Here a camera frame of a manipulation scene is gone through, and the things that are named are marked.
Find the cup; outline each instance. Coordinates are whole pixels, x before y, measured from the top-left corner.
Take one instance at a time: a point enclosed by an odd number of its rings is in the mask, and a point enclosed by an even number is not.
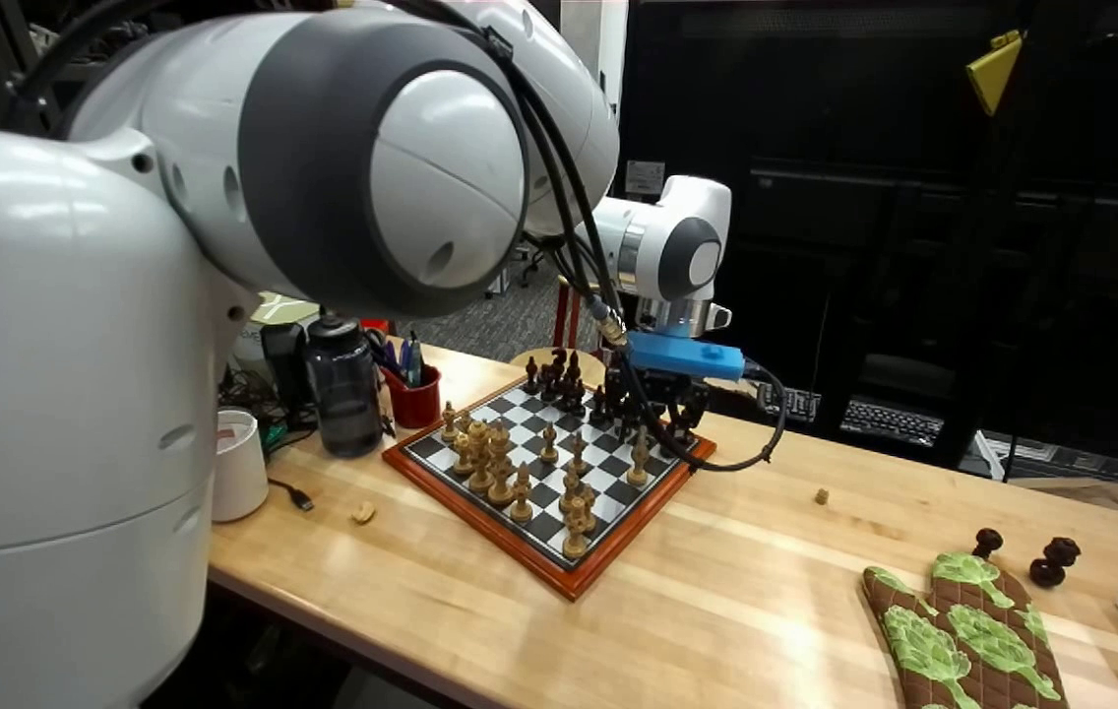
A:
[[[258,419],[217,411],[212,519],[241,519],[270,499],[270,464],[260,456]]]
[[[394,423],[402,431],[427,431],[441,419],[441,372],[427,365],[422,384],[405,384],[397,372],[381,365],[392,403],[394,403]]]

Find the bottle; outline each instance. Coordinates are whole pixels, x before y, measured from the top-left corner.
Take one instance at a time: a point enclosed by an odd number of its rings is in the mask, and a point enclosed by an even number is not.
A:
[[[381,440],[378,372],[356,318],[322,317],[306,326],[306,380],[322,448],[335,456],[371,454]]]

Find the wooden table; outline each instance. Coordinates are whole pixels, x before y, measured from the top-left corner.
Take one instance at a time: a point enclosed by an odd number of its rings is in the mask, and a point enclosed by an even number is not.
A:
[[[520,380],[520,365],[455,349],[430,360],[455,405]],[[763,440],[733,419],[701,433],[725,461]],[[1070,578],[1033,596],[1067,696],[1118,709],[1112,508],[787,433],[772,464],[692,478],[578,604],[565,604],[378,454],[331,461],[302,440],[272,474],[314,493],[321,512],[272,493],[258,516],[217,527],[212,578],[472,704],[898,704],[857,573],[916,575],[993,524],[1016,575],[1052,536],[1084,542]],[[363,499],[378,508],[371,524],[352,519]]]

